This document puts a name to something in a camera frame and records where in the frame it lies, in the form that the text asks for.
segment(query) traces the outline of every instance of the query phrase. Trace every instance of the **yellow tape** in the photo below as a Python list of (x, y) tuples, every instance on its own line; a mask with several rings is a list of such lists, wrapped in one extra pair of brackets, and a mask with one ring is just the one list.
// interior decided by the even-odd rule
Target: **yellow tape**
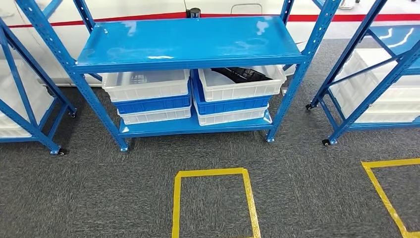
[(242, 173), (243, 170), (244, 168), (179, 171), (177, 176), (181, 176), (182, 178), (187, 178), (187, 177), (218, 176), (218, 175), (239, 175)]
[(173, 214), (172, 214), (172, 238), (179, 238), (179, 220), (181, 207), (181, 178), (220, 176), (220, 175), (242, 175), (247, 196), (248, 209), (251, 217), (253, 237), (261, 238), (260, 226), (258, 224), (257, 211), (255, 209), (254, 196), (251, 189), (251, 180), (248, 171), (244, 168), (218, 169), (218, 170), (191, 170), (179, 171), (175, 176), (173, 190)]
[(245, 193), (247, 195), (248, 209), (250, 211), (252, 233), (254, 238), (261, 238), (260, 226), (258, 224), (257, 211), (255, 209), (254, 196), (252, 194), (251, 180), (249, 178), (248, 170), (243, 169), (242, 177), (244, 178)]
[(411, 232), (410, 235), (410, 238), (420, 238), (420, 232)]
[(179, 217), (181, 208), (181, 176), (175, 176), (173, 189), (172, 238), (179, 238)]
[(408, 232), (407, 228), (404, 226), (403, 221), (400, 216), (398, 216), (397, 211), (392, 206), (385, 192), (383, 191), (381, 185), (379, 184), (378, 179), (375, 174), (372, 172), (372, 168), (383, 168), (383, 167), (393, 167), (393, 166), (406, 166), (406, 165), (417, 165), (420, 164), (420, 159), (405, 159), (405, 160), (388, 160), (388, 161), (375, 161), (375, 162), (362, 162), (362, 166), (365, 169), (367, 176), (369, 176), (370, 181), (372, 182), (376, 192), (381, 198), (383, 204), (385, 205), (388, 213), (391, 215), (395, 224), (397, 224), (398, 229), (401, 232), (403, 238), (420, 238), (420, 232)]
[(419, 165), (420, 158), (418, 159), (405, 159), (405, 160), (384, 160), (374, 162), (362, 162), (364, 167), (368, 168), (382, 168), (382, 167), (393, 167), (393, 166), (404, 166), (404, 165)]

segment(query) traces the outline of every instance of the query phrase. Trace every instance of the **white plastic bin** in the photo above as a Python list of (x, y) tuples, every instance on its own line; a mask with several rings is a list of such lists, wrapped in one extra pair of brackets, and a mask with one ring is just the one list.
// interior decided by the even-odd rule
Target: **white plastic bin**
[(163, 120), (176, 120), (191, 117), (191, 104), (185, 108), (174, 108), (165, 110), (148, 111), (142, 113), (128, 113), (118, 115), (124, 120), (126, 125), (156, 122)]
[(273, 80), (260, 82), (235, 83), (228, 77), (209, 68), (199, 69), (206, 102), (215, 102), (239, 98), (268, 96), (280, 93), (281, 85), (286, 81), (284, 71), (277, 65), (250, 67)]
[[(348, 90), (341, 85), (333, 85), (333, 96), (340, 105), (345, 118), (360, 105)], [(376, 101), (356, 120), (359, 123), (369, 122), (412, 122), (420, 116), (420, 101)]]
[(18, 124), (11, 126), (9, 128), (0, 128), (0, 138), (22, 138), (22, 137), (32, 137), (29, 132), (21, 128)]
[(238, 111), (231, 111), (225, 113), (215, 113), (215, 114), (207, 114), (207, 115), (200, 115), (197, 111), (197, 103), (194, 101), (195, 110), (198, 116), (199, 125), (214, 125), (214, 124), (221, 124), (233, 121), (240, 121), (240, 120), (250, 120), (250, 119), (257, 119), (263, 118), (265, 115), (265, 111), (268, 108), (268, 105), (263, 108), (252, 108), (246, 110), (238, 110)]
[[(37, 80), (34, 72), (22, 61), (15, 60), (16, 66), (26, 94), (31, 104), (34, 116), (39, 123), (45, 112), (51, 106), (54, 98), (48, 93), (47, 89)], [(17, 86), (11, 75), (10, 68), (6, 60), (0, 60), (0, 99), (2, 99), (13, 110), (29, 121), (22, 99)], [(18, 126), (12, 119), (0, 112), (0, 128), (9, 129)]]
[[(344, 78), (389, 58), (391, 58), (391, 56), (384, 49), (355, 49), (335, 80)], [(353, 97), (360, 97), (363, 100), (396, 65), (397, 63), (393, 61), (340, 82), (339, 84), (340, 86), (347, 88), (350, 95), (355, 94)], [(395, 101), (403, 98), (405, 100), (410, 99), (413, 101), (420, 100), (419, 75), (402, 76), (396, 83), (391, 85), (378, 100)]]
[[(39, 124), (44, 117), (47, 110), (51, 107), (54, 98), (47, 92), (40, 91), (38, 95), (34, 97), (34, 102), (31, 102), (32, 111), (34, 112), (35, 119)], [(15, 109), (17, 112), (25, 112), (25, 118), (29, 121), (29, 117), (26, 114), (23, 103), (18, 104), (18, 108)], [(0, 137), (31, 137), (25, 129), (21, 128), (17, 123), (10, 119), (5, 114), (0, 114)]]
[(189, 70), (107, 73), (102, 88), (112, 102), (188, 94)]

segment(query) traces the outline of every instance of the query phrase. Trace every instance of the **caster wheel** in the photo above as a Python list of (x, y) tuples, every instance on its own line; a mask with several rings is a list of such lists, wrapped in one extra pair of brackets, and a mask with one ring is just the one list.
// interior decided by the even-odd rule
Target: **caster wheel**
[(310, 111), (314, 107), (311, 104), (308, 104), (308, 105), (305, 106), (305, 108), (306, 108), (306, 110)]
[(324, 146), (328, 146), (328, 145), (331, 145), (331, 142), (328, 139), (325, 139), (325, 140), (322, 140), (322, 144)]
[(53, 155), (55, 155), (55, 156), (63, 156), (63, 155), (66, 155), (67, 153), (68, 153), (68, 151), (66, 149), (60, 148), (60, 150), (58, 151), (58, 153), (57, 154), (53, 154)]
[(77, 113), (68, 113), (69, 116), (71, 116), (71, 118), (76, 118)]

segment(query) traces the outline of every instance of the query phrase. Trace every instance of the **stacked bins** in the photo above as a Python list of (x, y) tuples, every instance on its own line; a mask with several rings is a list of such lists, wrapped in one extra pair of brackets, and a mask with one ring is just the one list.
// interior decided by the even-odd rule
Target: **stacked bins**
[[(15, 60), (15, 64), (35, 119), (37, 123), (40, 124), (45, 113), (51, 107), (54, 98), (48, 93), (47, 89), (37, 81), (36, 74), (24, 61)], [(0, 60), (0, 99), (29, 121), (29, 116), (26, 113), (25, 106), (5, 59)], [(31, 137), (31, 134), (0, 111), (0, 138), (17, 137)]]
[(275, 66), (253, 66), (272, 80), (235, 83), (211, 69), (191, 70), (194, 107), (201, 126), (264, 117), (272, 95), (280, 93), (286, 81)]
[[(336, 80), (373, 66), (391, 56), (384, 49), (355, 49)], [(347, 118), (395, 67), (390, 62), (343, 82), (330, 90)], [(402, 76), (356, 120), (358, 123), (412, 122), (420, 116), (420, 77)]]
[(102, 88), (109, 93), (125, 124), (191, 117), (188, 70), (108, 73)]

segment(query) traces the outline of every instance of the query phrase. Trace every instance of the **blue metal shelf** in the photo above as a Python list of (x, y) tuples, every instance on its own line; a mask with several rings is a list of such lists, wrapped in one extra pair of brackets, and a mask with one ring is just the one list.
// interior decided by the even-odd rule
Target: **blue metal shelf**
[(265, 112), (264, 117), (259, 119), (200, 126), (198, 123), (197, 112), (192, 105), (190, 118), (130, 125), (124, 124), (124, 121), (121, 120), (119, 132), (122, 137), (129, 138), (158, 135), (269, 130), (272, 127), (272, 120), (268, 110)]
[[(419, 25), (373, 26), (367, 31), (391, 56), (397, 56), (413, 48), (420, 41)], [(404, 73), (420, 74), (420, 59), (414, 62)]]
[(279, 17), (142, 20), (97, 23), (74, 70), (192, 69), (294, 64), (306, 59)]
[[(143, 20), (95, 23), (84, 0), (73, 0), (91, 33), (77, 61), (58, 38), (34, 0), (16, 0), (51, 52), (101, 119), (121, 151), (126, 137), (264, 130), (273, 142), (293, 97), (335, 14), (339, 0), (326, 0), (308, 39), (299, 52), (285, 25), (293, 0), (283, 2), (279, 16), (246, 16)], [(287, 93), (271, 119), (254, 119), (199, 126), (195, 110), (190, 119), (124, 125), (118, 129), (84, 73), (125, 72), (209, 67), (297, 64)]]
[[(320, 1), (321, 0), (314, 0), (316, 4), (319, 4)], [(420, 26), (370, 26), (386, 2), (387, 0), (376, 0), (373, 3), (371, 9), (367, 13), (363, 22), (360, 24), (354, 36), (349, 41), (347, 47), (323, 82), (322, 86), (312, 101), (306, 105), (306, 108), (310, 110), (317, 107), (318, 104), (321, 104), (333, 127), (333, 133), (328, 137), (328, 139), (322, 141), (324, 145), (337, 143), (337, 138), (346, 131), (420, 126), (420, 117), (412, 122), (356, 123), (357, 119), (369, 108), (369, 105), (373, 104), (382, 95), (382, 93), (385, 92), (393, 83), (397, 82), (401, 76), (420, 74)], [(391, 55), (391, 58), (334, 81), (347, 59), (351, 56), (353, 50), (357, 47), (358, 43), (365, 35), (371, 35)], [(354, 109), (354, 111), (345, 118), (341, 112), (340, 105), (329, 90), (330, 86), (335, 83), (348, 80), (369, 70), (373, 70), (394, 60), (397, 61), (397, 65), (376, 86), (376, 88), (367, 95), (367, 97)], [(328, 106), (324, 102), (325, 95), (328, 95), (331, 98), (333, 105), (339, 113), (342, 119), (340, 124), (334, 119)]]
[[(53, 83), (53, 81), (48, 77), (47, 73), (41, 68), (41, 66), (36, 62), (36, 60), (31, 56), (31, 54), (25, 49), (22, 43), (16, 38), (13, 32), (7, 27), (7, 25), (0, 18), (0, 45), (3, 49), (5, 58), (10, 67), (11, 74), (15, 81), (16, 87), (20, 94), (20, 99), (25, 107), (26, 113), (30, 121), (27, 121), (19, 113), (17, 113), (13, 108), (7, 105), (4, 101), (0, 99), (0, 111), (2, 111), (6, 116), (12, 119), (16, 124), (21, 128), (26, 130), (31, 136), (30, 137), (2, 137), (0, 138), (0, 143), (9, 143), (9, 142), (28, 142), (28, 141), (39, 141), (48, 147), (51, 151), (51, 154), (63, 155), (64, 151), (61, 147), (55, 144), (52, 141), (52, 138), (60, 124), (60, 121), (63, 115), (69, 111), (69, 114), (73, 117), (76, 116), (76, 109), (69, 102), (69, 100), (63, 95), (59, 88)], [(49, 92), (52, 93), (54, 97), (53, 102), (50, 107), (47, 109), (43, 115), (40, 123), (37, 123), (35, 119), (34, 112), (32, 110), (31, 104), (29, 102), (26, 89), (23, 86), (22, 80), (20, 78), (18, 69), (14, 62), (12, 52), (10, 49), (16, 50), (22, 58), (29, 64), (29, 66), (38, 74), (40, 79), (43, 80), (45, 85), (48, 87)], [(58, 115), (54, 119), (54, 123), (51, 126), (48, 135), (42, 133), (42, 129), (47, 122), (48, 118), (51, 115), (55, 105), (61, 104), (61, 109)]]

